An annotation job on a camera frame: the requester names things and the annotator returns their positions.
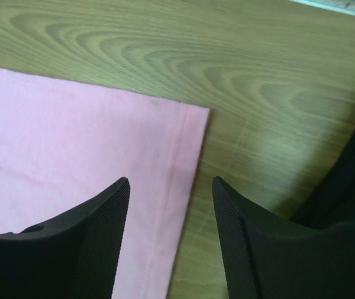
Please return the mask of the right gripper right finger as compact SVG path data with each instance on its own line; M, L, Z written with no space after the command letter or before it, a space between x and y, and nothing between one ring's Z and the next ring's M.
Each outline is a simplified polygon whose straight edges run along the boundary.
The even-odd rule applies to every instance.
M212 182L230 298L355 298L355 222L311 229Z

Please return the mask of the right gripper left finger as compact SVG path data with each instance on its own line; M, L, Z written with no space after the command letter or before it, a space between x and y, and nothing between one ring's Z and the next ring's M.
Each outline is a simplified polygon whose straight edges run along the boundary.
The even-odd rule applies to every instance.
M0 298L110 298L129 200L120 178L47 221L0 234Z

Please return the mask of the light pink t shirt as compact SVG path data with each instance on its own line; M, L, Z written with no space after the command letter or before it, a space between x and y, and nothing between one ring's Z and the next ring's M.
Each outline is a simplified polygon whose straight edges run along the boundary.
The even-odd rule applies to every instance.
M113 298L165 298L210 111L0 69L0 234L128 178Z

